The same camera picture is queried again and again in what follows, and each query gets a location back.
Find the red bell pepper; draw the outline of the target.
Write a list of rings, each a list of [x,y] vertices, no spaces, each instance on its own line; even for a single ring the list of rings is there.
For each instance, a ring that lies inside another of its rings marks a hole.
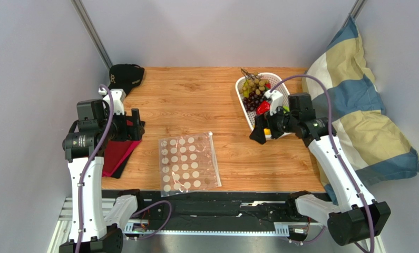
[[[270,103],[268,101],[262,101],[256,108],[256,114],[261,115],[270,110]]]

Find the tan longan bunch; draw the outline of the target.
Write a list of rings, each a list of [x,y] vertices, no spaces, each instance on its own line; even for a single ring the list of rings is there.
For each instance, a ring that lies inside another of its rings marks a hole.
[[[241,73],[243,74],[243,77],[244,77],[243,83],[245,82],[245,80],[249,80],[252,91],[256,89],[259,89],[262,91],[266,91],[270,89],[270,81],[267,78],[263,77],[263,75],[259,74],[258,72],[250,73],[246,69],[241,69]]]

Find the clear polka-dot zip bag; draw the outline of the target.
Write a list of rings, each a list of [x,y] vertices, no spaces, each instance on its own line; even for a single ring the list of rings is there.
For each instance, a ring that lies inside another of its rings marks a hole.
[[[222,186],[212,132],[163,138],[158,146],[162,197]]]

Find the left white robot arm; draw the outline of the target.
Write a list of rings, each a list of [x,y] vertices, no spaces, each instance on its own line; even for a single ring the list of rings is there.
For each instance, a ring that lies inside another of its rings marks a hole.
[[[131,115],[102,99],[77,104],[78,119],[71,125],[62,148],[72,182],[72,226],[60,252],[121,252],[122,228],[138,209],[139,190],[119,195],[107,216],[102,207],[104,151],[109,141],[139,141],[145,122],[139,110]]]

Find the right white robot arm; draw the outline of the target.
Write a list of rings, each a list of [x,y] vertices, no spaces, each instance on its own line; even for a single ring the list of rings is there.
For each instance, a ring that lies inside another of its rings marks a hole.
[[[270,110],[255,117],[250,139],[265,144],[265,129],[270,130],[271,139],[295,134],[321,165],[337,200],[332,203],[308,191],[295,192],[289,196],[289,215],[320,222],[340,246],[365,239],[373,242],[390,217],[390,207],[385,201],[378,202],[361,182],[344,157],[330,119],[316,117],[308,93],[289,95],[288,111],[282,107],[284,96],[280,92],[267,91],[265,98]]]

